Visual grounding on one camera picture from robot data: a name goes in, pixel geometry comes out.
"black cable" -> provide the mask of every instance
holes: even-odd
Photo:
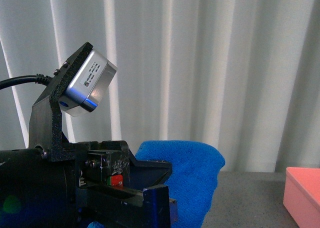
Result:
[[[36,75],[24,75],[18,76],[10,79],[5,79],[0,81],[0,90],[20,84],[35,82],[36,84],[42,84],[47,86],[51,81],[52,77],[44,76],[43,74]]]

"blue cloth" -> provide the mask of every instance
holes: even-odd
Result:
[[[164,183],[177,200],[178,222],[172,228],[200,228],[209,211],[225,159],[214,147],[196,141],[150,140],[135,157],[144,161],[172,163],[172,175]],[[90,224],[88,228],[103,228]]]

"gray table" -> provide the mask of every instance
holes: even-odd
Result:
[[[297,228],[283,205],[285,173],[220,172],[202,228]]]

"black bracket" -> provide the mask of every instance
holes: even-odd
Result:
[[[75,148],[62,132],[59,98],[84,63],[93,46],[87,42],[71,55],[32,106],[29,148],[41,148],[50,162],[75,159]]]

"bolt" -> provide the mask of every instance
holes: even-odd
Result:
[[[41,157],[42,157],[42,159],[47,159],[48,158],[48,152],[43,150],[42,154],[41,154]]]
[[[90,163],[90,167],[91,167],[91,168],[96,168],[96,167],[98,167],[98,163],[93,159],[93,160],[91,161],[91,163]]]
[[[53,74],[54,74],[55,76],[57,76],[59,73],[60,73],[60,70],[59,70],[59,69],[56,69],[56,70],[53,72]]]
[[[62,67],[63,67],[63,68],[68,68],[68,66],[69,66],[69,63],[68,63],[68,61],[66,60],[66,61],[63,63]]]

